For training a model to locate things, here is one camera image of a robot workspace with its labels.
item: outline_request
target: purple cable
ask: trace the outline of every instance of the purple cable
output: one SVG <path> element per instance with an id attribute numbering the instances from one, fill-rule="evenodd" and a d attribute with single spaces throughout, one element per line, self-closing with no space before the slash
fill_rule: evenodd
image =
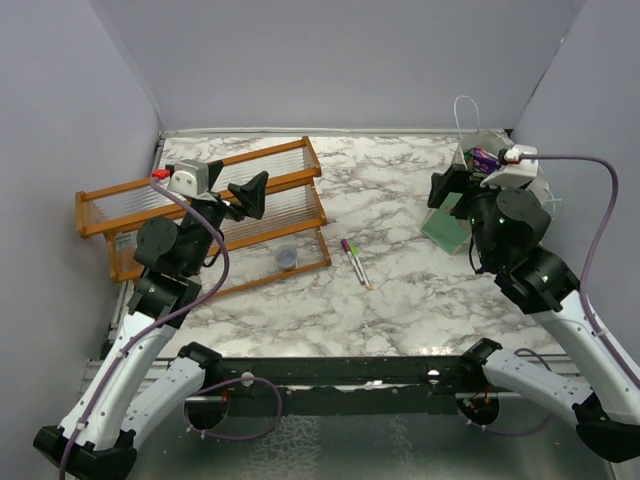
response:
<path id="1" fill-rule="evenodd" d="M 513 354 L 514 355 L 518 355 L 518 354 L 524 353 L 524 352 L 529 353 L 529 354 L 533 355 L 534 357 L 536 357 L 538 360 L 540 360 L 540 363 L 542 363 L 542 365 L 544 365 L 547 370 L 549 370 L 550 372 L 552 371 L 551 367 L 545 361 L 545 359 L 542 358 L 540 355 L 538 355 L 536 352 L 534 352 L 533 350 L 531 350 L 529 348 L 519 348 L 515 352 L 513 352 Z M 553 414 L 549 414 L 536 427 L 530 428 L 529 430 L 520 430 L 520 431 L 515 431 L 515 432 L 508 432 L 508 431 L 505 431 L 505 430 L 499 430 L 497 428 L 490 428 L 490 427 L 487 427 L 486 425 L 478 425 L 477 423 L 472 422 L 460 410 L 458 410 L 458 414 L 460 416 L 462 416 L 463 418 L 466 418 L 470 425 L 473 425 L 474 427 L 479 428 L 480 430 L 482 430 L 484 432 L 493 433 L 494 435 L 500 435 L 502 437 L 526 437 L 527 435 L 533 435 L 534 433 L 538 433 L 539 431 L 545 429 L 551 423 L 551 420 L 553 420 Z"/>
<path id="2" fill-rule="evenodd" d="M 278 410 L 276 411 L 276 416 L 273 419 L 273 422 L 271 422 L 271 424 L 267 428 L 265 428 L 260 433 L 254 433 L 254 434 L 251 434 L 251 435 L 238 435 L 238 436 L 224 435 L 222 433 L 214 433 L 214 432 L 210 432 L 208 430 L 198 430 L 193 425 L 191 425 L 191 422 L 189 422 L 189 418 L 187 417 L 187 415 L 185 415 L 184 419 L 187 422 L 187 425 L 189 426 L 189 429 L 193 430 L 195 432 L 198 432 L 200 435 L 206 435 L 207 437 L 217 438 L 217 439 L 220 439 L 220 440 L 227 440 L 229 442 L 248 442 L 250 440 L 257 440 L 257 439 L 262 438 L 265 435 L 271 433 L 271 431 L 273 431 L 278 426 L 278 424 L 280 423 L 280 420 L 282 419 L 282 396 L 280 395 L 280 392 L 278 391 L 278 387 L 276 387 L 273 383 L 271 383 L 266 378 L 260 378 L 260 377 L 232 378 L 231 380 L 225 380 L 224 382 L 220 382 L 220 383 L 217 383 L 217 384 L 212 385 L 210 387 L 203 388 L 202 390 L 194 393 L 194 395 L 202 395 L 204 393 L 209 393 L 209 392 L 212 392 L 212 391 L 217 390 L 219 388 L 228 387 L 229 385 L 235 385 L 236 383 L 249 382 L 249 381 L 258 382 L 258 383 L 264 383 L 269 388 L 271 388 L 271 390 L 273 390 L 274 393 L 276 394 L 276 400 L 278 401 Z"/>
<path id="3" fill-rule="evenodd" d="M 151 186 L 152 189 L 154 189 L 159 194 L 165 196 L 166 198 L 168 198 L 169 200 L 171 200 L 175 204 L 177 204 L 180 207 L 184 208 L 191 216 L 193 216 L 200 224 L 202 224 L 202 226 L 211 234 L 211 236 L 215 239 L 215 241 L 220 246 L 220 252 L 222 252 L 222 258 L 224 260 L 224 266 L 223 266 L 223 269 L 222 269 L 222 274 L 220 275 L 220 279 L 218 280 L 218 282 L 213 287 L 211 287 L 211 289 L 207 293 L 205 293 L 204 295 L 198 297 L 197 299 L 195 299 L 193 302 L 189 303 L 188 305 L 185 305 L 184 307 L 179 308 L 175 312 L 172 312 L 169 315 L 166 315 L 166 316 L 156 320 L 151 325 L 149 325 L 145 329 L 141 330 L 140 333 L 138 333 L 137 335 L 131 337 L 131 340 L 129 340 L 125 344 L 125 346 L 120 349 L 120 353 L 122 353 L 123 356 L 116 357 L 116 359 L 113 361 L 113 363 L 107 369 L 106 373 L 104 374 L 104 377 L 102 377 L 102 380 L 100 380 L 100 383 L 98 383 L 98 386 L 96 387 L 95 392 L 93 392 L 93 396 L 87 402 L 87 407 L 85 408 L 85 410 L 82 413 L 82 415 L 80 415 L 80 418 L 78 418 L 77 424 L 84 425 L 84 424 L 87 423 L 87 419 L 89 418 L 89 415 L 91 415 L 91 412 L 93 411 L 93 408 L 95 407 L 96 403 L 98 403 L 98 400 L 100 399 L 100 395 L 102 394 L 102 392 L 104 391 L 105 387 L 109 383 L 109 380 L 111 380 L 111 377 L 113 376 L 114 372 L 118 368 L 118 365 L 120 365 L 120 362 L 122 361 L 122 359 L 125 358 L 126 354 L 129 352 L 129 350 L 131 350 L 131 347 L 133 347 L 136 343 L 138 343 L 140 341 L 140 339 L 142 339 L 147 333 L 153 331 L 156 328 L 161 327 L 162 325 L 164 325 L 168 321 L 170 321 L 170 320 L 172 320 L 172 319 L 174 319 L 174 318 L 176 318 L 176 317 L 178 317 L 180 315 L 188 313 L 193 308 L 195 308 L 198 305 L 200 305 L 200 304 L 206 302 L 207 300 L 209 300 L 218 290 L 220 290 L 220 287 L 222 287 L 222 284 L 226 281 L 227 276 L 229 275 L 229 251 L 227 250 L 227 247 L 224 244 L 224 240 L 222 239 L 222 236 L 213 227 L 213 225 L 211 225 L 207 221 L 206 218 L 204 218 L 202 215 L 200 215 L 187 202 L 179 199 L 178 197 L 173 195 L 171 192 L 168 192 L 164 188 L 160 187 L 159 182 L 158 182 L 157 179 L 152 178 L 151 181 L 149 182 L 149 185 Z M 69 440 L 67 441 L 67 445 L 65 446 L 65 449 L 62 452 L 62 457 L 60 458 L 60 469 L 59 469 L 59 473 L 58 473 L 58 479 L 59 480 L 65 480 L 65 471 L 67 469 L 67 463 L 69 461 L 69 456 L 71 455 L 71 449 L 73 448 L 73 445 L 75 444 L 75 441 L 78 438 L 78 435 L 80 435 L 80 429 L 78 429 L 77 426 L 76 426 L 76 428 L 73 430 L 73 432 L 69 436 Z"/>
<path id="4" fill-rule="evenodd" d="M 609 223 L 609 219 L 611 218 L 611 214 L 613 213 L 613 208 L 616 205 L 616 200 L 618 199 L 618 191 L 620 189 L 620 182 L 618 180 L 618 173 L 613 165 L 598 157 L 592 157 L 589 155 L 539 155 L 539 154 L 526 154 L 520 157 L 521 159 L 526 160 L 582 160 L 585 162 L 593 162 L 599 163 L 604 166 L 608 171 L 609 175 L 611 175 L 611 197 L 609 198 L 609 204 L 607 205 L 607 210 L 604 212 L 602 216 L 602 220 L 600 221 L 600 225 L 598 226 L 598 230 L 591 241 L 591 246 L 589 247 L 589 252 L 587 253 L 587 258 L 584 261 L 584 267 L 582 267 L 582 275 L 580 275 L 580 303 L 582 304 L 582 309 L 589 320 L 589 324 L 591 328 L 593 328 L 594 333 L 600 337 L 600 340 L 609 351 L 611 356 L 616 360 L 620 368 L 624 371 L 624 373 L 629 377 L 629 379 L 633 382 L 633 384 L 640 388 L 640 378 L 635 374 L 633 369 L 629 366 L 629 364 L 622 357 L 620 352 L 616 349 L 615 345 L 607 338 L 607 334 L 603 333 L 602 327 L 598 324 L 598 320 L 596 319 L 593 310 L 591 310 L 591 305 L 589 305 L 589 298 L 587 296 L 587 279 L 589 277 L 589 272 L 591 270 L 591 264 L 593 263 L 593 258 L 596 254 L 596 248 L 598 247 L 598 243 L 600 243 L 600 238 L 604 233 L 604 229 L 607 227 L 607 223 Z"/>

